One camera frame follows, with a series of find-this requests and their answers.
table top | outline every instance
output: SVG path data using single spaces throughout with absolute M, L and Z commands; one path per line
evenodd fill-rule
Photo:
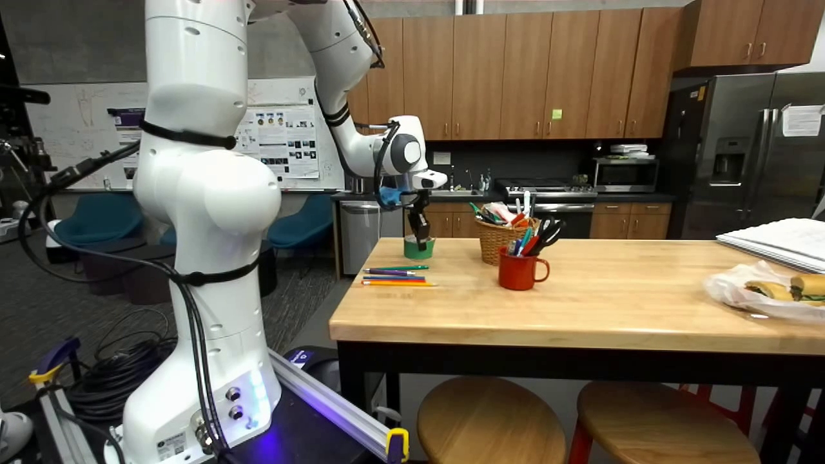
M 447 343 L 825 355 L 825 326 L 755 319 L 711 302 L 701 280 L 751 253 L 711 239 L 560 239 L 551 275 L 532 292 L 498 285 L 473 236 L 440 236 L 426 285 L 364 285 L 362 272 L 331 319 L 337 343 Z M 372 265 L 412 262 L 385 236 Z

refrigerator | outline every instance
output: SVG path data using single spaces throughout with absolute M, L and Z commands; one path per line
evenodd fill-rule
M 810 217 L 825 176 L 825 74 L 715 74 L 670 92 L 661 191 L 670 236 Z

red mug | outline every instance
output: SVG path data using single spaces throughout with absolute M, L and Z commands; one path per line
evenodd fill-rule
M 533 283 L 550 279 L 550 262 L 540 256 L 511 256 L 509 248 L 498 250 L 498 283 L 514 292 L 528 292 Z

wooden table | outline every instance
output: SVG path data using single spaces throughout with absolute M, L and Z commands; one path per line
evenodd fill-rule
M 394 408 L 403 370 L 777 383 L 783 428 L 825 378 L 825 326 L 755 319 L 705 293 L 706 275 L 755 256 L 706 239 L 563 239 L 542 258 L 551 275 L 533 292 L 500 288 L 476 239 L 438 239 L 429 285 L 357 275 L 331 319 L 342 394 L 366 405 L 368 370 L 390 374 Z M 366 265 L 400 262 L 403 241 L 385 236 Z M 781 462 L 790 441 L 773 432 L 764 459 Z

stool seat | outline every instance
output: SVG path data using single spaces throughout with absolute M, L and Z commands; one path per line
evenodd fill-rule
M 418 435 L 440 464 L 564 462 L 556 414 L 528 388 L 496 375 L 438 383 L 421 405 Z
M 618 462 L 630 464 L 757 464 L 741 428 L 661 383 L 594 381 L 577 399 L 581 424 Z

